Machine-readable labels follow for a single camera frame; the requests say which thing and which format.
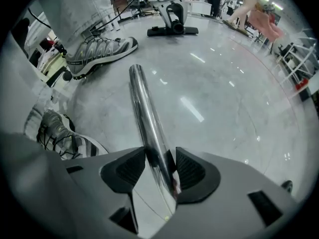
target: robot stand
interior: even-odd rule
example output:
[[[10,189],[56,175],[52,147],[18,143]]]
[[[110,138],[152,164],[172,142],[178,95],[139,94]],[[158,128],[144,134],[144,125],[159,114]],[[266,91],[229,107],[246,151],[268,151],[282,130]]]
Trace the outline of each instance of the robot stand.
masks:
[[[187,3],[184,0],[149,0],[156,8],[165,22],[165,27],[152,27],[148,30],[148,36],[198,34],[198,28],[185,27],[187,19]],[[172,20],[169,15],[173,12],[178,19]]]

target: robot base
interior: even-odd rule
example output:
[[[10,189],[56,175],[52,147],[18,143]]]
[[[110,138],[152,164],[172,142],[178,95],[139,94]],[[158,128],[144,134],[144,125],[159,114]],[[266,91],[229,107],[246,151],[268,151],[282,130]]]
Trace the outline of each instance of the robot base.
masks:
[[[184,31],[181,33],[176,33],[171,28],[168,27],[158,27],[154,26],[148,29],[148,36],[165,36],[165,35],[183,35],[183,34],[198,34],[197,27],[184,27]]]

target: gray sneaker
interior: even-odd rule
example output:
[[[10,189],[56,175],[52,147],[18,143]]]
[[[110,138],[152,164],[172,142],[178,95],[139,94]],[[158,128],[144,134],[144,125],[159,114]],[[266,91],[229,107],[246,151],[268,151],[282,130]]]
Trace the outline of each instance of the gray sneaker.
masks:
[[[61,159],[74,159],[107,154],[106,149],[87,136],[74,132],[72,121],[52,110],[45,112],[37,141],[45,150],[56,151]]]
[[[136,50],[135,38],[89,37],[83,42],[73,57],[66,54],[65,59],[74,79],[79,80],[91,73],[98,65],[119,60]]]

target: chrome tube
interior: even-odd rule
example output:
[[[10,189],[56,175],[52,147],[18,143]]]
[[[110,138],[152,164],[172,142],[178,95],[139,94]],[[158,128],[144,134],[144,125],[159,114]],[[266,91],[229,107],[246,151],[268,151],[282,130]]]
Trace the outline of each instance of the chrome tube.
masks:
[[[144,146],[153,176],[171,214],[176,209],[180,192],[176,167],[165,144],[159,117],[152,103],[150,91],[140,65],[130,67],[131,94]]]

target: chair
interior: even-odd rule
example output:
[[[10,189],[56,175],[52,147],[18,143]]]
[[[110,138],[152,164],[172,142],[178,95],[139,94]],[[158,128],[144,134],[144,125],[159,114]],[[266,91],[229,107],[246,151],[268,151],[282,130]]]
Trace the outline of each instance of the chair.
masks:
[[[284,35],[284,32],[279,27],[269,22],[269,16],[259,10],[252,10],[248,21],[268,38],[270,42],[274,42],[277,38]]]

